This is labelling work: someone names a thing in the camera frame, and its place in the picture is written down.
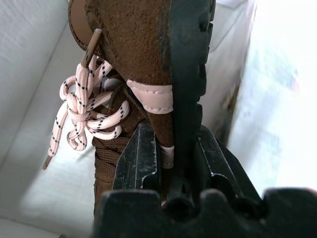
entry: shoelace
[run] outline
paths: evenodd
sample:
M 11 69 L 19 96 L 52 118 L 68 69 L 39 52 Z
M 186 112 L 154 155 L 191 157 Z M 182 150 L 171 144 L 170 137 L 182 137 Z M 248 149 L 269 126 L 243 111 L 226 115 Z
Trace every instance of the shoelace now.
M 78 64 L 76 75 L 66 79 L 60 87 L 59 96 L 64 103 L 59 108 L 54 122 L 48 158 L 43 169 L 48 166 L 52 157 L 57 153 L 67 116 L 71 118 L 74 125 L 74 129 L 67 134 L 67 142 L 77 151 L 82 151 L 87 147 L 85 128 L 94 137 L 102 140 L 117 138 L 122 131 L 121 126 L 117 124 L 129 113 L 129 104 L 127 101 L 124 101 L 119 110 L 109 117 L 93 111 L 99 105 L 109 103 L 112 95 L 112 92 L 103 92 L 89 99 L 94 86 L 99 84 L 112 69 L 112 66 L 107 61 L 104 61 L 95 70 L 96 61 L 97 56 L 93 56 L 88 68 L 84 68 L 81 64 Z M 68 90 L 73 85 L 76 87 L 76 93 L 69 93 Z M 117 126 L 112 132 L 100 131 L 115 125 Z

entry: black rubber sole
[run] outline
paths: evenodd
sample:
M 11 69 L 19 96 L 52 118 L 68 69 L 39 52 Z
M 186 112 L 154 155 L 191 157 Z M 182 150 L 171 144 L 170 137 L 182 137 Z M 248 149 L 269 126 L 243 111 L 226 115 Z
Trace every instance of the black rubber sole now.
M 202 121 L 215 0 L 173 0 L 169 35 L 176 166 L 188 164 Z

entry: boot tongue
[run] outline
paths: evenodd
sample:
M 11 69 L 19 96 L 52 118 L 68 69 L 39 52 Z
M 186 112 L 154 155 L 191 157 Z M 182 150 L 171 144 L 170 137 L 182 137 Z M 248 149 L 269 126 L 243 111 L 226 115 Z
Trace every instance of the boot tongue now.
M 118 125 L 122 126 L 122 132 L 131 132 L 133 131 L 137 125 L 144 119 L 147 118 L 147 114 L 144 109 L 139 106 L 139 102 L 135 101 L 128 93 L 128 87 L 126 84 L 122 84 L 118 86 L 110 100 L 109 107 L 106 108 L 104 106 L 99 106 L 96 108 L 96 112 L 105 114 L 107 116 L 111 116 L 115 112 L 119 110 L 121 104 L 124 101 L 128 101 L 130 111 L 126 118 L 124 118 Z M 113 131 L 114 126 L 104 131 Z

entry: pink shoelace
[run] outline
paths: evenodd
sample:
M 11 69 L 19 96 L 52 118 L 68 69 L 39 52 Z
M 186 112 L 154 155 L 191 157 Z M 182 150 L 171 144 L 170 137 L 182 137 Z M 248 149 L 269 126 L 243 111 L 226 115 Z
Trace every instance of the pink shoelace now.
M 94 86 L 99 84 L 112 69 L 112 66 L 107 61 L 104 61 L 95 70 L 96 61 L 97 56 L 93 56 L 88 68 L 84 68 L 81 64 L 78 64 L 76 75 L 66 79 L 60 87 L 59 96 L 64 103 L 59 108 L 54 122 L 48 158 L 43 165 L 43 169 L 47 168 L 52 157 L 57 153 L 67 116 L 71 118 L 74 126 L 74 129 L 67 134 L 67 142 L 77 151 L 82 151 L 87 147 L 85 128 L 94 137 L 102 140 L 117 138 L 122 131 L 121 126 L 117 124 L 129 113 L 129 104 L 127 101 L 124 101 L 119 110 L 109 117 L 93 111 L 99 105 L 109 103 L 112 95 L 112 92 L 102 92 L 89 99 Z M 76 92 L 68 92 L 69 88 L 73 85 L 76 87 Z M 112 132 L 100 131 L 115 125 L 117 126 Z

